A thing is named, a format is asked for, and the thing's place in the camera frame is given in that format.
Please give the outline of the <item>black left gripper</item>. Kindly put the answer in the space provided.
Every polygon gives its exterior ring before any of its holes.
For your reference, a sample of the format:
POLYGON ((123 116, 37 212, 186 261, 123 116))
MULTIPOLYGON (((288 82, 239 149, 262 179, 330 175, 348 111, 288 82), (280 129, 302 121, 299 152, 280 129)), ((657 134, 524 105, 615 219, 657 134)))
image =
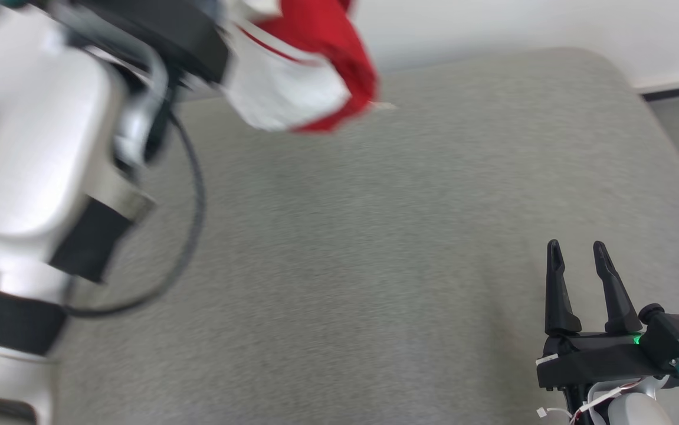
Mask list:
POLYGON ((215 17, 197 0, 73 0, 143 41, 183 71, 220 83, 229 50, 215 17))

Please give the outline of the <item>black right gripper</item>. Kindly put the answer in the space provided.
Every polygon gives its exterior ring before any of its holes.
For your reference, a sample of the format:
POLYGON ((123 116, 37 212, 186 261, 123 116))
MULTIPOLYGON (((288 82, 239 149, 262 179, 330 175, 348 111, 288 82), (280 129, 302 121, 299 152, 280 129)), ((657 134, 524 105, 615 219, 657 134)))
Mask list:
POLYGON ((547 244, 544 332, 549 337, 544 342, 543 356, 550 359, 536 366, 538 386, 542 389, 669 374, 669 366, 656 365, 639 344, 642 334, 636 332, 643 325, 606 245, 600 240, 593 243, 593 258, 605 296, 605 332, 611 335, 579 334, 582 324, 569 301, 560 244, 556 239, 547 244))

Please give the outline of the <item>red Bulls 23 jersey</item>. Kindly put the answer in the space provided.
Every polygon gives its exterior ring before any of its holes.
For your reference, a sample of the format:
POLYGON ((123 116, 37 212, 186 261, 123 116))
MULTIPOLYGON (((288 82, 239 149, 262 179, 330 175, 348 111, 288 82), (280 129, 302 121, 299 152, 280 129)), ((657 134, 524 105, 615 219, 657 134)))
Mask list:
POLYGON ((351 21, 355 0, 224 0, 229 105, 252 128, 331 132, 366 112, 379 76, 351 21))

